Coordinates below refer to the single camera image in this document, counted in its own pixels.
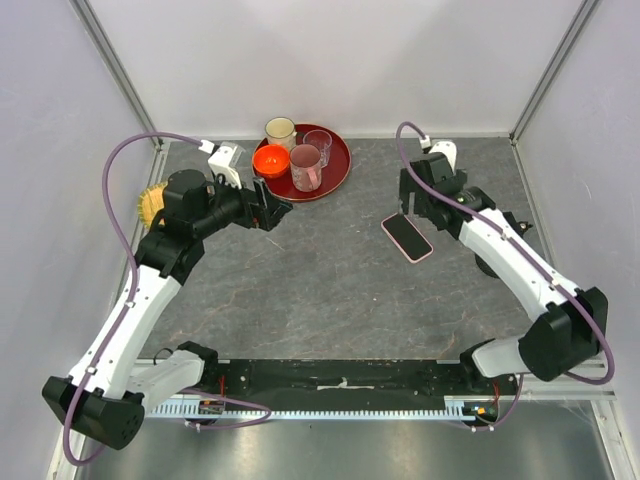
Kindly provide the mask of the pink cased smartphone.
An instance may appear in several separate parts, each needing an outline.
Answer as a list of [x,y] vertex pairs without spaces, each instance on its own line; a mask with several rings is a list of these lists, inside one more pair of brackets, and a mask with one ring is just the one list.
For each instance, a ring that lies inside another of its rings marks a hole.
[[429,257],[434,249],[411,220],[402,214],[394,214],[381,222],[381,228],[412,264]]

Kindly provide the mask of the black phone stand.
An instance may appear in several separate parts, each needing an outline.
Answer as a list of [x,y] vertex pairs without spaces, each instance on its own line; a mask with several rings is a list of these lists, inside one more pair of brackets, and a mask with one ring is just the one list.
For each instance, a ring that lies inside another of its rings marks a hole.
[[[509,225],[514,229],[516,234],[523,238],[524,235],[534,227],[534,224],[525,220],[509,221]],[[479,255],[474,255],[474,260],[478,269],[490,278],[498,279],[499,275],[489,266],[489,264]]]

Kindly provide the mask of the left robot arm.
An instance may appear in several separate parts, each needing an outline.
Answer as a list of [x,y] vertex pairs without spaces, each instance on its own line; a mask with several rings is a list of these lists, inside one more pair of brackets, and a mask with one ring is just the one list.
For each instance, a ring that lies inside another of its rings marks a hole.
[[162,206],[130,256],[127,283],[83,358],[64,377],[50,377],[42,396],[66,433],[77,432],[121,450],[146,414],[185,389],[208,393],[219,382],[215,350],[194,342],[134,376],[132,369],[162,312],[204,256],[204,241],[231,224],[270,231],[292,210],[266,182],[234,187],[219,174],[172,174],[162,186]]

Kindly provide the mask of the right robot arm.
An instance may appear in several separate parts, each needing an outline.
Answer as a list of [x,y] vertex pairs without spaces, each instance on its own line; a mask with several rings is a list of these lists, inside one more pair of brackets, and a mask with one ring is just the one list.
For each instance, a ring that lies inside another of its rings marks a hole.
[[481,393],[507,373],[531,373],[545,382],[561,375],[577,379],[573,370],[584,361],[599,353],[610,359],[604,293],[582,289],[551,267],[523,239],[513,215],[466,180],[441,152],[406,162],[401,211],[428,219],[470,249],[515,295],[532,325],[520,337],[490,339],[463,353],[460,386]]

